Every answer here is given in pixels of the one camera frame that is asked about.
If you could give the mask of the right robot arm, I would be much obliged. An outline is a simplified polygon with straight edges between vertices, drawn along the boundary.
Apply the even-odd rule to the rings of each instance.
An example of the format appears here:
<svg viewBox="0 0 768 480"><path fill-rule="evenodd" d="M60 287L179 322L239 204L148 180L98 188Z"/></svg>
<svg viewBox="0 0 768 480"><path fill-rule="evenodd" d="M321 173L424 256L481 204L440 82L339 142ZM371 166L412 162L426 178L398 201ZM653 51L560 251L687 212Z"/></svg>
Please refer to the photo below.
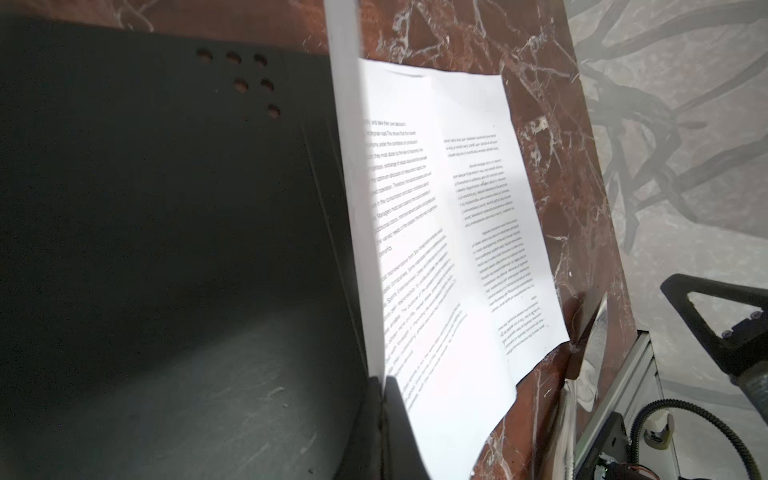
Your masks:
<svg viewBox="0 0 768 480"><path fill-rule="evenodd" d="M630 285L638 338L583 472L767 476L767 290L691 275Z"/></svg>

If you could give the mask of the paper sheet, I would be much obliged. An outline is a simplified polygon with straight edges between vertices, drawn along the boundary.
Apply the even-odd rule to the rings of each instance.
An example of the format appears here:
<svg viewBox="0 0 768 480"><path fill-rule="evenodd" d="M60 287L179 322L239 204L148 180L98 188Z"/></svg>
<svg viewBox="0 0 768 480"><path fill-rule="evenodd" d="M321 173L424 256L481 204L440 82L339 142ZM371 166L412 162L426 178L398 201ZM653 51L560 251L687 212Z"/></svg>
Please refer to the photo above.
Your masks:
<svg viewBox="0 0 768 480"><path fill-rule="evenodd" d="M384 371L428 476L466 479L568 338L531 187L500 76L360 70Z"/></svg>
<svg viewBox="0 0 768 480"><path fill-rule="evenodd" d="M326 1L324 10L367 367L371 377L385 382L383 296L366 153L359 3Z"/></svg>

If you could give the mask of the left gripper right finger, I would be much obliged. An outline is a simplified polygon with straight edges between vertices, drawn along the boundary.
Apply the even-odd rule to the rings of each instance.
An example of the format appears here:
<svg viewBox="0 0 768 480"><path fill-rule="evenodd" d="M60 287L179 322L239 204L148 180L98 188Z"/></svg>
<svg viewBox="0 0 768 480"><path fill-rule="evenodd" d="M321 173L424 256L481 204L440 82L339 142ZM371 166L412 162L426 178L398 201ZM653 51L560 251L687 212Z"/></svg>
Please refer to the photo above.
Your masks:
<svg viewBox="0 0 768 480"><path fill-rule="evenodd" d="M381 411L382 478L428 480L404 398L397 380L388 376Z"/></svg>

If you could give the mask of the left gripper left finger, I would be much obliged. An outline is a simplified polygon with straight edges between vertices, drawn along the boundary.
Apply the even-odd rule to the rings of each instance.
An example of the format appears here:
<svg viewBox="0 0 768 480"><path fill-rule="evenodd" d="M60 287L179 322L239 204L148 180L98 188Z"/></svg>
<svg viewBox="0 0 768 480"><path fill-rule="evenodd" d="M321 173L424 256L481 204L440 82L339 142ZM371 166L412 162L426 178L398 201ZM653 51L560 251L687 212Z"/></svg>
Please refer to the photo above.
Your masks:
<svg viewBox="0 0 768 480"><path fill-rule="evenodd" d="M375 480L382 478L382 386L371 377L359 405L336 480Z"/></svg>

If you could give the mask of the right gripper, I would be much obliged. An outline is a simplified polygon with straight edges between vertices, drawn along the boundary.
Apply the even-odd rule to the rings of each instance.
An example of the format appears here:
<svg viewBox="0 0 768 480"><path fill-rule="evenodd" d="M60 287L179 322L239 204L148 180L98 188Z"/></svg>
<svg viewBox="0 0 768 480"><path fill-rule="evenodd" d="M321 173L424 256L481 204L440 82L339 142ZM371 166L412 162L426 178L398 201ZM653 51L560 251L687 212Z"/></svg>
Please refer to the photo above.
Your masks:
<svg viewBox="0 0 768 480"><path fill-rule="evenodd" d="M767 291L680 273L668 277L661 291L768 423Z"/></svg>

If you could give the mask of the teal folder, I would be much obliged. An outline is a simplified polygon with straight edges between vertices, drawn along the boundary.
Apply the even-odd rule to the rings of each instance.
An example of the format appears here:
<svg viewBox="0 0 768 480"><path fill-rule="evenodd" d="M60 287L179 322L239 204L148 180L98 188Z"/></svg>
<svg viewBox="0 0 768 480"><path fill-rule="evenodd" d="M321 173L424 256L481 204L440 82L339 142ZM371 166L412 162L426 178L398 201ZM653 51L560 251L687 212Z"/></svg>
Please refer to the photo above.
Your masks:
<svg viewBox="0 0 768 480"><path fill-rule="evenodd" d="M3 478L332 478L354 284L327 56L2 16Z"/></svg>

